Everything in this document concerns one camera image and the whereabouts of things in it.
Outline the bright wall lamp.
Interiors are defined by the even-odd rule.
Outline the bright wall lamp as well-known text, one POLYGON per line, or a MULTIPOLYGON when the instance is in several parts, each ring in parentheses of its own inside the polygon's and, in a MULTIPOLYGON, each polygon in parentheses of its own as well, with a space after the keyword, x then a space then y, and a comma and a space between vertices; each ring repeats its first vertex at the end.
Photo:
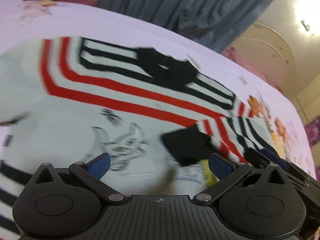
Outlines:
POLYGON ((319 36, 319 0, 297 0, 294 13, 300 33, 319 36))

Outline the cream arched headboard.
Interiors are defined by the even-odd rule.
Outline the cream arched headboard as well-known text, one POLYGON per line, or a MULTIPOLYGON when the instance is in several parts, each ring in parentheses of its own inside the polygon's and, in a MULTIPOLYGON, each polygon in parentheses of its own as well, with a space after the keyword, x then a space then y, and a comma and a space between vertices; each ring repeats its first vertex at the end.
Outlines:
POLYGON ((254 22, 231 46, 287 97, 295 96, 297 66, 286 40, 272 28, 254 22))

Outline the cream wardrobe with stickers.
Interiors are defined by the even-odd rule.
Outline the cream wardrobe with stickers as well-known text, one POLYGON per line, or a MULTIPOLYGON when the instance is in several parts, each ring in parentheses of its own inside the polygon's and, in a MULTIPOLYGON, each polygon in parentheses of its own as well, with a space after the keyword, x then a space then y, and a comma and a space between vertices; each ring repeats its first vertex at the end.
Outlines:
POLYGON ((298 114, 303 122, 315 161, 319 161, 319 60, 306 86, 295 96, 298 114))

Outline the striped knit children sweater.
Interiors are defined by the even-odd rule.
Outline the striped knit children sweater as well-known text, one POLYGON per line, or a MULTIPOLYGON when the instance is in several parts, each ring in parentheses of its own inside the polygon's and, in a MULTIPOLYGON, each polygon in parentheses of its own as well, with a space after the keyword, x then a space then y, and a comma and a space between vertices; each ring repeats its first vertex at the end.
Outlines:
POLYGON ((242 102, 187 60, 84 37, 33 39, 1 53, 1 239, 18 239, 14 202, 45 162, 67 167, 106 152, 103 182, 125 194, 205 188, 212 152, 244 162, 275 152, 256 103, 242 102))

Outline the pink floral bed sheet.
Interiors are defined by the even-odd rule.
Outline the pink floral bed sheet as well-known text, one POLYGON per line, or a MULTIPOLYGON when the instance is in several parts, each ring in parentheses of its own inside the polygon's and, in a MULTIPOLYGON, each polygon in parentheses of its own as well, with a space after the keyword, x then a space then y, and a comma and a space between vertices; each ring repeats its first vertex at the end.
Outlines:
POLYGON ((271 114, 278 154, 315 176, 294 105, 226 57, 107 10, 1 0, 1 122, 35 121, 14 152, 25 165, 88 149, 93 125, 114 138, 131 123, 150 139, 199 122, 242 160, 226 119, 254 118, 250 96, 271 114))

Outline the blue grey curtain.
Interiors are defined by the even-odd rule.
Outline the blue grey curtain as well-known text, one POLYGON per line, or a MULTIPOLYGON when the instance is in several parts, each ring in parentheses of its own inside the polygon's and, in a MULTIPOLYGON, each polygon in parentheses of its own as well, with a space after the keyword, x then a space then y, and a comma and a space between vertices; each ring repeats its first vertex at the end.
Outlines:
POLYGON ((272 2, 273 0, 98 0, 98 7, 163 27, 220 53, 272 2))

